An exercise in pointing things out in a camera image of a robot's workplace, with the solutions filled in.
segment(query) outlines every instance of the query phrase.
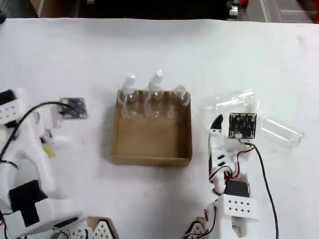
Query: circuit board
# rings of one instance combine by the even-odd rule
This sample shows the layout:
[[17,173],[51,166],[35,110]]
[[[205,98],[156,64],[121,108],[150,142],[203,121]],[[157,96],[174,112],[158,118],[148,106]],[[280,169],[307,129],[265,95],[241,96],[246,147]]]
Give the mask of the circuit board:
[[230,113],[228,138],[255,138],[257,114]]
[[87,119],[88,113],[84,98],[61,98],[60,102],[73,106],[75,110],[62,106],[60,114],[62,114],[64,120],[80,120]]

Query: empty plastic bottle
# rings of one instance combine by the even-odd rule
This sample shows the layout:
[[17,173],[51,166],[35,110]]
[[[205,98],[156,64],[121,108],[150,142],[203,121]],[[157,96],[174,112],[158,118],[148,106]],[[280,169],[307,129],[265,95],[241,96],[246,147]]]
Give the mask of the empty plastic bottle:
[[159,118],[163,114],[163,95],[164,92],[160,86],[163,80],[163,72],[156,71],[154,77],[150,80],[148,90],[145,93],[145,115],[150,118]]
[[183,119],[189,102],[189,92],[186,91],[184,86],[177,86],[169,93],[167,116],[172,120]]
[[134,74],[129,74],[118,93],[121,116],[127,119],[133,119],[139,113],[139,92],[134,87],[135,78]]

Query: yellow component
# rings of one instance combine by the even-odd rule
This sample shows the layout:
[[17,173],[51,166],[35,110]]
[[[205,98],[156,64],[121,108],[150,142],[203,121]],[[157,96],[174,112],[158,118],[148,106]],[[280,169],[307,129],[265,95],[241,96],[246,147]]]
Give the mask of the yellow component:
[[55,158],[55,152],[50,146],[42,146],[44,152],[48,155],[49,158]]

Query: mounting holes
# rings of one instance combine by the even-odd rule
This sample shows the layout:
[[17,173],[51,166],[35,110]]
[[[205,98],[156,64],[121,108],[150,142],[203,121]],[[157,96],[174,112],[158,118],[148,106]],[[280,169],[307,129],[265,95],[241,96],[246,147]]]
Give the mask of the mounting holes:
[[221,167],[221,166],[223,166],[224,164],[225,164],[225,162],[223,161],[223,162],[221,162],[221,163],[218,164],[218,167]]
[[224,158],[224,157],[225,157],[225,155],[222,154],[222,155],[218,156],[217,159],[222,159],[222,158]]

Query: bottle cap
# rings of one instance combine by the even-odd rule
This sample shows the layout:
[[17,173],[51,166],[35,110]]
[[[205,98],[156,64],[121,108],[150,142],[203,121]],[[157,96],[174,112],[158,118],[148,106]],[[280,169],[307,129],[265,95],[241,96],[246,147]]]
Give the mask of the bottle cap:
[[163,71],[162,70],[158,70],[156,71],[155,75],[153,76],[153,78],[150,80],[149,82],[149,90],[150,91],[161,91],[161,82],[163,80]]
[[186,94],[186,89],[184,86],[177,86],[175,89],[174,89],[174,93],[177,97],[179,98],[183,98]]
[[123,84],[123,92],[124,94],[126,95],[130,95],[130,94],[133,94],[133,92],[135,91],[135,79],[136,79],[136,76],[132,73],[129,73],[124,84]]

